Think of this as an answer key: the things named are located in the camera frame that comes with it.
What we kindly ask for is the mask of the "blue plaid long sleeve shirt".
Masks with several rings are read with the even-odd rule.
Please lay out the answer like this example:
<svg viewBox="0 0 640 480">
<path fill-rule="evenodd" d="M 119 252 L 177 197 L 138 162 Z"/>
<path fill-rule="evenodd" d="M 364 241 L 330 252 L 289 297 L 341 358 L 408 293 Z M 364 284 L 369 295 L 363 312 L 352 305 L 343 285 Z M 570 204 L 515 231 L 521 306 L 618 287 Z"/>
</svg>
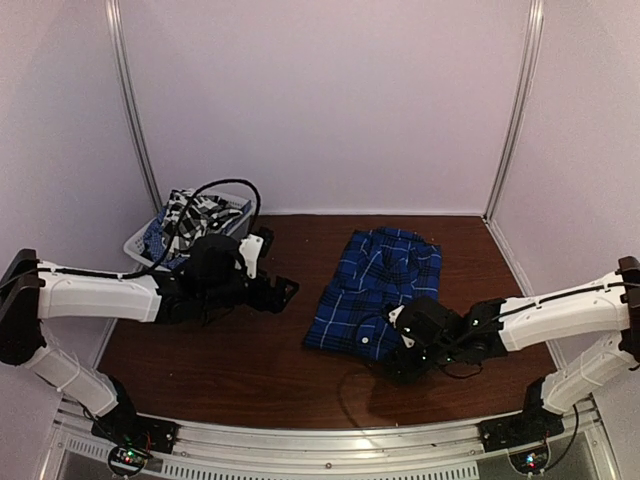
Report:
<svg viewBox="0 0 640 480">
<path fill-rule="evenodd" d="M 441 247 L 414 232 L 353 232 L 304 337 L 310 349 L 377 362 L 402 343 L 388 312 L 420 297 L 436 300 Z"/>
</svg>

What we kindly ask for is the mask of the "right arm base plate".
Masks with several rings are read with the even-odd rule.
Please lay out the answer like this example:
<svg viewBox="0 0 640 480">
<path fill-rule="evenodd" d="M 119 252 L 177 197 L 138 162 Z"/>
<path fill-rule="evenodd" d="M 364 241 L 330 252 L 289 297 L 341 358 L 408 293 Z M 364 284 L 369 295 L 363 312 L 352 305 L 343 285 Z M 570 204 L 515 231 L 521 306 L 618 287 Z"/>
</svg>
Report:
<svg viewBox="0 0 640 480">
<path fill-rule="evenodd" d="M 524 412 L 482 421 L 478 429 L 485 452 L 542 442 L 565 431 L 561 416 Z"/>
</svg>

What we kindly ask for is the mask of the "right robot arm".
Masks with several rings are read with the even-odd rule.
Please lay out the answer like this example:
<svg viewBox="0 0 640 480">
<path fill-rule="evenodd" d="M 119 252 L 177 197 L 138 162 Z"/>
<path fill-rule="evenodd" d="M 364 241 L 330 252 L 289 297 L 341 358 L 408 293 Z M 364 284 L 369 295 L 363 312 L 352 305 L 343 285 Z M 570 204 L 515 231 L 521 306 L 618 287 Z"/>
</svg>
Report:
<svg viewBox="0 0 640 480">
<path fill-rule="evenodd" d="M 563 416 L 579 400 L 639 366 L 639 261 L 626 256 L 590 283 L 478 302 L 464 315 L 421 297 L 390 311 L 388 320 L 402 343 L 385 366 L 404 383 L 431 369 L 480 365 L 553 339 L 604 332 L 570 364 L 530 384 L 521 412 L 479 425 L 486 450 L 542 441 L 563 433 Z"/>
</svg>

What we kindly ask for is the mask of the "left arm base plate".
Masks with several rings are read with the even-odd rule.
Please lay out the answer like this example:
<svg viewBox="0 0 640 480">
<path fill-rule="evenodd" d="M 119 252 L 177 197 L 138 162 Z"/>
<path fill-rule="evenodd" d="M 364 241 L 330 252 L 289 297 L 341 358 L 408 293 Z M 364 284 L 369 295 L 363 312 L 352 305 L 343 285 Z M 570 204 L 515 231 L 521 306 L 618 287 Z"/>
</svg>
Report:
<svg viewBox="0 0 640 480">
<path fill-rule="evenodd" d="M 122 447 L 139 451 L 171 454 L 177 440 L 177 423 L 138 415 L 128 430 L 108 426 L 104 419 L 93 422 L 91 433 Z"/>
</svg>

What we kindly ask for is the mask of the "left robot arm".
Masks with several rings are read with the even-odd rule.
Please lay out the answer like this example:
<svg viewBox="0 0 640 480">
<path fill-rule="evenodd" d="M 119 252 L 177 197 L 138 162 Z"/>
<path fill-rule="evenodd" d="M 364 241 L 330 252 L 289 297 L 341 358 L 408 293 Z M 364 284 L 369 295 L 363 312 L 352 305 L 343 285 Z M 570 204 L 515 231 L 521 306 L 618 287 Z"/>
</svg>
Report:
<svg viewBox="0 0 640 480">
<path fill-rule="evenodd" d="M 173 270 L 132 273 L 62 267 L 23 249 L 1 279 L 1 361 L 32 370 L 78 401 L 106 435 L 133 444 L 144 424 L 125 388 L 55 346 L 42 322 L 96 317 L 173 325 L 239 305 L 280 313 L 299 285 L 259 269 L 271 243 L 267 233 L 241 240 L 210 234 L 197 239 Z"/>
</svg>

